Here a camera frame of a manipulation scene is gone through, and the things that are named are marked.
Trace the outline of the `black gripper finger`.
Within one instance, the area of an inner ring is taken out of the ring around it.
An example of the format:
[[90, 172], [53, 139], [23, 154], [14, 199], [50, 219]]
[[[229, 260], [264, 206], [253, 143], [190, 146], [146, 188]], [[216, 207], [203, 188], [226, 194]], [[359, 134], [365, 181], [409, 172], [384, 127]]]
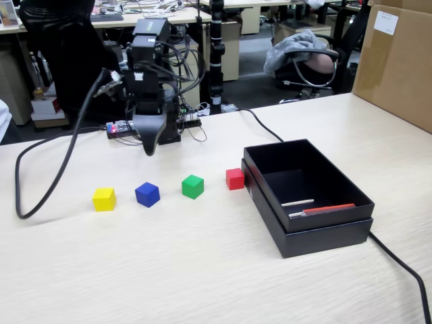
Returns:
[[165, 129], [165, 114], [134, 115], [133, 124], [148, 156], [153, 156], [160, 135]]

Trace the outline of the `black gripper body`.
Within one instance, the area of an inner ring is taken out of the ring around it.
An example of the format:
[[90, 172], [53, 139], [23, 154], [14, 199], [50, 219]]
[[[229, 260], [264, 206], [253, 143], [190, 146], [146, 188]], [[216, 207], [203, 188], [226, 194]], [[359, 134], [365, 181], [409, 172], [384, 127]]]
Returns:
[[124, 70], [124, 82], [137, 115], [161, 115], [162, 88], [155, 72]]

